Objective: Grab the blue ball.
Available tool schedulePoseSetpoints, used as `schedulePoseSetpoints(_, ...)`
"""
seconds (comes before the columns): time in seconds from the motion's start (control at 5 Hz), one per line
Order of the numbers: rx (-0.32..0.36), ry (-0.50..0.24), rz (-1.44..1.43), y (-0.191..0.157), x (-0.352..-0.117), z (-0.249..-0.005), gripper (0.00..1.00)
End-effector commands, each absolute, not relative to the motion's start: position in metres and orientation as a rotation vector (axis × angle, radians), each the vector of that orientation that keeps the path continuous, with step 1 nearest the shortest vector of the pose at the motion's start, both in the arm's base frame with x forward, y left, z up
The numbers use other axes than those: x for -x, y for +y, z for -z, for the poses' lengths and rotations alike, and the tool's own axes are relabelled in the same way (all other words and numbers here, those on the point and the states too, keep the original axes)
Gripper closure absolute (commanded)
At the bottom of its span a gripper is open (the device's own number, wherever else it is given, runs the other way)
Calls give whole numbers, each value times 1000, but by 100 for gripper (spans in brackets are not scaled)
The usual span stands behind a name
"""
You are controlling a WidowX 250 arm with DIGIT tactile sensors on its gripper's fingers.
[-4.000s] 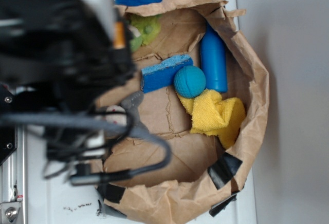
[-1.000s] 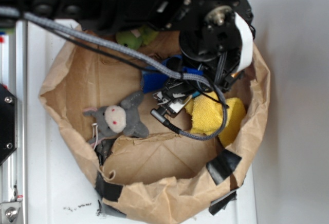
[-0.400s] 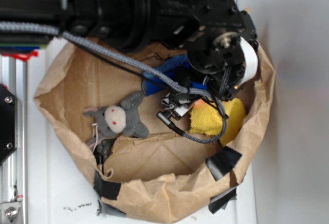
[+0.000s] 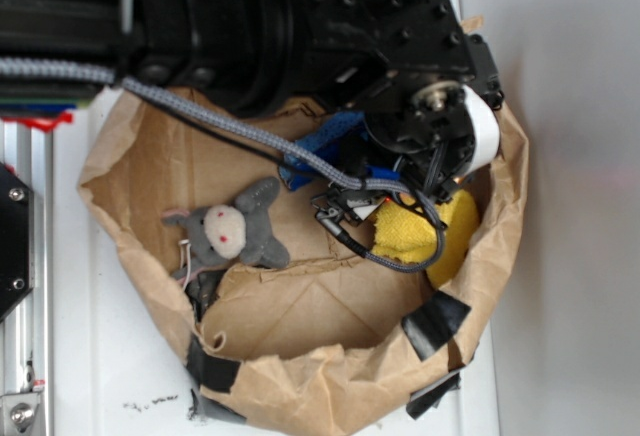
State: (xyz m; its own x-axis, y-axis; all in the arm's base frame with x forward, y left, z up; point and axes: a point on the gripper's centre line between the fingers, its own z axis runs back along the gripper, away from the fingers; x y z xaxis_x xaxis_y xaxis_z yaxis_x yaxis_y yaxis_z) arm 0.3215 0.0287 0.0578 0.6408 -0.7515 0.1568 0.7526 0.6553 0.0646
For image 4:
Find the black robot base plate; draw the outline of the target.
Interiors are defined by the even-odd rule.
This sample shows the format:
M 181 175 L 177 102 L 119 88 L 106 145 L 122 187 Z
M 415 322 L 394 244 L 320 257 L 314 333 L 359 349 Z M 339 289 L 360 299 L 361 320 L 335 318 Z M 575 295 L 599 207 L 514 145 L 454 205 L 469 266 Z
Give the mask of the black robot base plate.
M 1 322 L 34 287 L 34 193 L 1 163 Z

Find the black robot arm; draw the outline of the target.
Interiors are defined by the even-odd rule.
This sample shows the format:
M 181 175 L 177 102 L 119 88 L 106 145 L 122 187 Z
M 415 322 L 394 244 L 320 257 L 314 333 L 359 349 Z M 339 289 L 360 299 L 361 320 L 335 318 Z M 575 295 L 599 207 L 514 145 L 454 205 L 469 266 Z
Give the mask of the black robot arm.
M 1 0 L 4 115 L 50 117 L 126 77 L 244 118 L 293 97 L 360 112 L 439 200 L 499 146 L 497 68 L 450 0 Z

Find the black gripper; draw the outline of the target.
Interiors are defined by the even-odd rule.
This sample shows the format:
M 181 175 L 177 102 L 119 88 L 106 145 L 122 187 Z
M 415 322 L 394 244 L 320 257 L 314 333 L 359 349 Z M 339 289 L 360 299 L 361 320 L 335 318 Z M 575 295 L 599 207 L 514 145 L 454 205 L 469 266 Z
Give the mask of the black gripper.
M 474 136 L 465 106 L 464 85 L 470 86 L 494 111 L 500 108 L 500 81 L 495 69 L 466 84 L 434 83 L 410 99 L 402 113 L 365 116 L 374 144 L 393 160 L 400 180 L 437 203 L 459 190 L 456 181 L 471 159 Z

